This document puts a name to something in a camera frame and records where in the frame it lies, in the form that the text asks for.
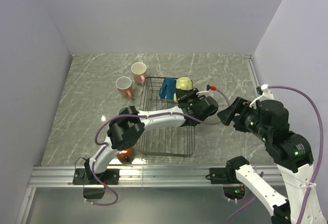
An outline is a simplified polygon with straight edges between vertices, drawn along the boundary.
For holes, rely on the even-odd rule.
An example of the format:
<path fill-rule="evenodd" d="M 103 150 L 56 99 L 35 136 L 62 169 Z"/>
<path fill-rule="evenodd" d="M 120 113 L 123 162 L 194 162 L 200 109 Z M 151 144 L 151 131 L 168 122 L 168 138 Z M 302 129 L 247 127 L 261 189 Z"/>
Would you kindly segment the yellow mug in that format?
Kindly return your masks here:
<path fill-rule="evenodd" d="M 178 102 L 180 98 L 187 95 L 188 92 L 193 90 L 193 82 L 187 77 L 181 77 L 176 80 L 174 102 Z"/>

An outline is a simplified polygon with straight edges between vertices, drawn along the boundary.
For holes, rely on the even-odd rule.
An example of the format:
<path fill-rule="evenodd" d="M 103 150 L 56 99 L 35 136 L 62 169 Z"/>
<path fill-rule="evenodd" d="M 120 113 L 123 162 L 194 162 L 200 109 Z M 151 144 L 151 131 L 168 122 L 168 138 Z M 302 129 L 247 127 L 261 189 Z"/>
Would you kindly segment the blue mug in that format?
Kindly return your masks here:
<path fill-rule="evenodd" d="M 165 100 L 173 100 L 176 88 L 176 79 L 165 78 L 162 82 L 162 86 L 159 89 L 159 97 Z"/>

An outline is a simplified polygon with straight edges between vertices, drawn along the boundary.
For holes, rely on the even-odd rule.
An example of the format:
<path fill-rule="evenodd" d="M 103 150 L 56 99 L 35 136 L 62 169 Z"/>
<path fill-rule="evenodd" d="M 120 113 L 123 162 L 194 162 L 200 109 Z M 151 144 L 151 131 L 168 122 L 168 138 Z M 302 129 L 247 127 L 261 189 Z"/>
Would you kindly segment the black wire dish rack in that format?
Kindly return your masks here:
<path fill-rule="evenodd" d="M 172 100 L 161 99 L 160 88 L 164 77 L 147 77 L 142 88 L 139 109 L 155 111 L 177 105 Z M 144 133 L 138 142 L 138 150 L 145 156 L 188 157 L 195 152 L 194 127 L 165 127 Z"/>

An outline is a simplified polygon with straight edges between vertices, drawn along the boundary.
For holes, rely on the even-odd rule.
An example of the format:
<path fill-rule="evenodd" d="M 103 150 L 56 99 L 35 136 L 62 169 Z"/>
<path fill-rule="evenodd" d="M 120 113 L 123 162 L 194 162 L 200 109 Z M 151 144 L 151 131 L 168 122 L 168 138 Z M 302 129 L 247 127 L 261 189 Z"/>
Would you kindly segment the pale green cup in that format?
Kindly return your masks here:
<path fill-rule="evenodd" d="M 128 114 L 128 108 L 129 108 L 129 107 L 122 107 L 122 108 L 118 111 L 118 115 Z"/>

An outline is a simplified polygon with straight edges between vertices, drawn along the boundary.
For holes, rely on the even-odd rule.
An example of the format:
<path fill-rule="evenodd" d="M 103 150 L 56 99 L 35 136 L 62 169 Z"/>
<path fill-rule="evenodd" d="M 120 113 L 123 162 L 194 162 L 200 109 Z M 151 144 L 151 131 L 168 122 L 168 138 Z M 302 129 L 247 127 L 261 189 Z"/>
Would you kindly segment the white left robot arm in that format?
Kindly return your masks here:
<path fill-rule="evenodd" d="M 215 87 L 208 90 L 180 90 L 176 95 L 178 104 L 169 109 L 141 111 L 134 106 L 125 108 L 119 115 L 104 123 L 108 126 L 104 142 L 94 142 L 99 146 L 94 156 L 85 162 L 85 178 L 91 184 L 101 183 L 109 162 L 120 152 L 132 148 L 143 133 L 166 128 L 194 127 L 218 111 L 214 99 Z"/>

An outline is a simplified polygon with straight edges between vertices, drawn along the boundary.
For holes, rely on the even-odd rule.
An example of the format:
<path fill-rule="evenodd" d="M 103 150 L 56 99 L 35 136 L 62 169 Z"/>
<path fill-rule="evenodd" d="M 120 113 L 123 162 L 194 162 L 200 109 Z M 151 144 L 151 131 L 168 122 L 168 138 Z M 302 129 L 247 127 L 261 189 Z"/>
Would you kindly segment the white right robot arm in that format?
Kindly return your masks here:
<path fill-rule="evenodd" d="M 272 223 L 327 223 L 314 183 L 312 149 L 305 137 L 290 131 L 289 112 L 277 100 L 250 101 L 241 97 L 218 112 L 223 125 L 252 133 L 259 138 L 283 178 L 287 197 L 277 193 L 251 164 L 238 156 L 227 161 L 225 176 L 230 182 L 243 183 L 261 201 Z"/>

